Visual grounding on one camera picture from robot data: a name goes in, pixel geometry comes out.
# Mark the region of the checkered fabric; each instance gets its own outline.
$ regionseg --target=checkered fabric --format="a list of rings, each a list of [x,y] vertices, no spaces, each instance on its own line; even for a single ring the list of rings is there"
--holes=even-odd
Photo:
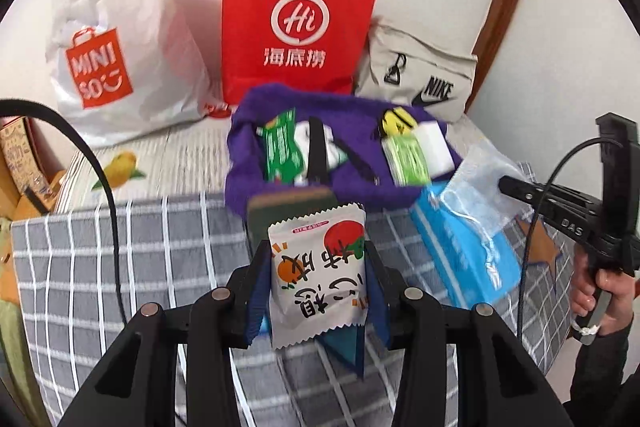
[[[177,196],[118,208],[122,292],[127,312],[155,301],[164,308],[194,302],[248,263],[242,222],[222,195]],[[443,303],[447,291],[407,210],[370,214],[367,232],[385,264]],[[15,223],[15,267],[36,379],[55,425],[122,324],[113,283],[105,208]],[[506,230],[521,254],[524,235]],[[546,267],[529,271],[525,346],[547,371],[569,327],[566,295],[571,261],[562,247],[556,292]],[[496,309],[515,329],[517,289]],[[454,349],[448,348],[447,426],[457,423]],[[402,372],[402,352],[388,351],[367,328],[360,381],[313,341],[274,350],[268,337],[233,350],[232,371],[243,425],[388,426]],[[185,407],[186,354],[178,352],[176,409]]]

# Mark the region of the black sleeve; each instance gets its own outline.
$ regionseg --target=black sleeve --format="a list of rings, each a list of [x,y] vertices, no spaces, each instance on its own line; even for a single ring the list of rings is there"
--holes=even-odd
[[[628,336],[624,330],[596,337],[591,346],[582,346],[575,361],[571,401],[564,404],[574,425],[598,427],[607,417],[620,393]]]

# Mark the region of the hand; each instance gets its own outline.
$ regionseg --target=hand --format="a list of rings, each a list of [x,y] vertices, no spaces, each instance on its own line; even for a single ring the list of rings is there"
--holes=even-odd
[[[593,293],[596,286],[589,275],[589,262],[584,249],[576,244],[574,248],[574,276],[571,279],[571,309],[581,317],[595,308]],[[610,335],[625,329],[634,319],[634,298],[636,282],[624,272],[598,270],[596,282],[603,290],[611,293],[611,302],[602,318],[599,335]]]

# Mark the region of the green snack package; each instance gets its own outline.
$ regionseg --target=green snack package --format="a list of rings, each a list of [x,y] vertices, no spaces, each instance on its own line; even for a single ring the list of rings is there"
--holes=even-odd
[[[267,152],[267,181],[292,184],[304,169],[302,154],[294,141],[296,110],[289,109],[257,130]]]
[[[398,134],[382,140],[391,176],[398,187],[430,185],[427,162],[413,134]]]

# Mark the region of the nike swoosh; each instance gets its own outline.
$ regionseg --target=nike swoosh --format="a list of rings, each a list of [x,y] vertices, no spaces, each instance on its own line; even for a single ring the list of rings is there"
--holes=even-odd
[[[456,98],[448,98],[447,100],[423,100],[422,93],[419,92],[415,95],[411,101],[411,105],[414,107],[430,107],[430,105],[436,105],[437,103],[450,102],[451,100],[457,100]]]

